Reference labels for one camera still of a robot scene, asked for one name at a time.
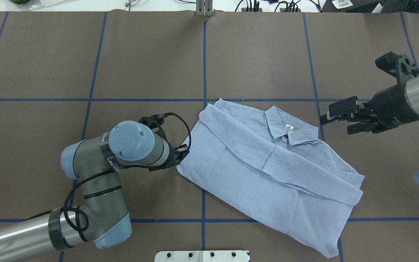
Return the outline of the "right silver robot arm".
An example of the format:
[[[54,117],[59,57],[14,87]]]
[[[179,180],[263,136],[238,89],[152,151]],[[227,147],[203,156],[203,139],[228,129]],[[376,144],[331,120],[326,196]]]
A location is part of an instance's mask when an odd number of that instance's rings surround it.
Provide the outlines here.
[[[376,135],[377,142],[354,155],[368,161],[374,178],[405,193],[406,184],[419,187],[419,68],[387,72],[397,79],[396,85],[377,92],[367,102],[353,96],[330,104],[320,124],[348,122],[349,135]]]

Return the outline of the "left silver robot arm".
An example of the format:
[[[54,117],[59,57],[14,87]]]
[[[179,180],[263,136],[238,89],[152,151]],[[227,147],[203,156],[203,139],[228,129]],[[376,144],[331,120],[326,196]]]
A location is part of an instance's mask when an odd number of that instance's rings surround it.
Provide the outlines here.
[[[60,165],[77,180],[63,207],[0,229],[0,262],[20,262],[92,241],[106,249],[132,234],[120,172],[157,171],[176,166],[188,155],[188,142],[173,146],[162,128],[163,115],[123,121],[93,139],[64,149]]]

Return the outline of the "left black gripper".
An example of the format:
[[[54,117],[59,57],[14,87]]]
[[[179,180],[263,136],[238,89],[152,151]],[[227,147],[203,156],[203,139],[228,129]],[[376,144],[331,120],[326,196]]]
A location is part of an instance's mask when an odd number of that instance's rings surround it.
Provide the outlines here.
[[[178,147],[174,147],[168,141],[166,142],[168,143],[169,152],[166,161],[162,165],[163,169],[179,165],[183,161],[183,159],[185,159],[186,156],[188,156],[191,149],[191,141],[189,141],[188,144],[182,144]]]

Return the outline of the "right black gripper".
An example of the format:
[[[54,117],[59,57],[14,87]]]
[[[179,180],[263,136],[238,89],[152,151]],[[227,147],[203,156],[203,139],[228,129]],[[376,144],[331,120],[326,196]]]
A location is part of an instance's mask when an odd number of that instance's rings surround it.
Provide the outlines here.
[[[360,132],[381,133],[419,121],[406,100],[404,88],[394,85],[377,92],[368,102],[352,96],[328,106],[328,113],[320,116],[322,126],[339,121],[352,122],[348,134]]]

